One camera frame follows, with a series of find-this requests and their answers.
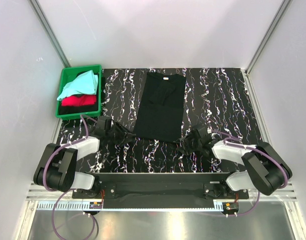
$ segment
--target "gray floor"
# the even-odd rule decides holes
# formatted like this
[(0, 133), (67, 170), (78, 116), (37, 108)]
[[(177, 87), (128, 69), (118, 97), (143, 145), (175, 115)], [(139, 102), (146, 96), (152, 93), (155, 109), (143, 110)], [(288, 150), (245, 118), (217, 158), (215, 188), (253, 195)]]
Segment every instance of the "gray floor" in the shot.
[[(250, 208), (241, 203), (240, 212)], [(55, 225), (77, 214), (56, 211)], [(100, 212), (97, 240), (294, 240), (295, 237), (280, 202), (260, 202), (249, 215), (218, 217), (208, 212)], [(92, 228), (92, 221), (78, 216), (67, 222), (58, 232), (68, 240), (84, 239)], [(51, 211), (38, 210), (31, 228), (30, 240), (58, 239), (51, 226)]]

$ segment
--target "green basket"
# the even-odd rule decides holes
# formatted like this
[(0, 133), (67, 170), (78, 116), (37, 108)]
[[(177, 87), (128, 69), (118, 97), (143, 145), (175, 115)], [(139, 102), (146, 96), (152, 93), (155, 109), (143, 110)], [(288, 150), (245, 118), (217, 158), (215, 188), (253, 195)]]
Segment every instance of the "green basket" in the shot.
[(58, 95), (63, 91), (64, 86), (73, 81), (76, 78), (76, 75), (80, 72), (87, 72), (93, 70), (95, 74), (98, 74), (98, 110), (97, 111), (88, 111), (88, 112), (79, 112), (72, 114), (59, 115), (58, 108), (60, 106), (60, 101), (57, 101), (57, 107), (55, 116), (59, 119), (70, 120), (70, 119), (79, 119), (81, 114), (86, 114), (90, 117), (97, 117), (101, 114), (101, 78), (102, 78), (102, 66), (101, 65), (90, 65), (90, 66), (77, 66), (77, 67), (67, 67), (62, 70), (61, 80), (59, 83)]

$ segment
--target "black marble table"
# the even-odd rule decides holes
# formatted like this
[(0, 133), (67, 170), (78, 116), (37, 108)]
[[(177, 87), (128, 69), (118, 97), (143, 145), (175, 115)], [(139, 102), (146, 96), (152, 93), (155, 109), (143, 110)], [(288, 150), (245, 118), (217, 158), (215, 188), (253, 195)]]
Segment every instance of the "black marble table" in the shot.
[[(261, 139), (247, 87), (239, 68), (104, 69), (102, 114), (134, 129), (147, 72), (186, 77), (182, 135), (204, 123), (231, 133), (244, 144)], [(95, 123), (88, 120), (89, 126)], [(81, 138), (81, 120), (63, 121), (57, 143)], [(77, 162), (77, 170), (92, 173), (206, 173), (243, 170), (243, 166), (193, 153), (183, 156), (175, 143), (137, 138), (125, 146), (108, 145)]]

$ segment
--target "folded black garment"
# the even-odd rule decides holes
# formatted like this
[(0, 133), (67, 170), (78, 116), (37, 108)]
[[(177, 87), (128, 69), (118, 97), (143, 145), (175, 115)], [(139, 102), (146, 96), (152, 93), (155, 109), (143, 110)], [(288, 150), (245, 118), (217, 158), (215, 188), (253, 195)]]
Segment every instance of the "folded black garment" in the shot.
[(137, 137), (175, 142), (181, 136), (186, 78), (148, 72), (134, 133)]
[(86, 105), (86, 106), (62, 106), (59, 105), (58, 107), (58, 114), (59, 115), (66, 115), (66, 114), (79, 114), (79, 113), (85, 113), (85, 112), (95, 112), (98, 110), (98, 97), (99, 97), (99, 91), (101, 91), (101, 84), (98, 84), (98, 89), (96, 92), (96, 102), (93, 105)]

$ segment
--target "white wall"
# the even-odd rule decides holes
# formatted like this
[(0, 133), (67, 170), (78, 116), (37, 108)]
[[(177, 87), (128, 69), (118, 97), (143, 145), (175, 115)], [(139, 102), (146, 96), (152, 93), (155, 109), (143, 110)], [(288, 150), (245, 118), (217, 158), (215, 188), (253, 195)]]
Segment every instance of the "white wall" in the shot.
[(251, 72), (268, 132), (306, 219), (306, 0), (293, 1)]
[(12, 239), (51, 140), (62, 68), (28, 1), (0, 0), (0, 240)]
[(39, 0), (74, 66), (246, 68), (282, 0)]

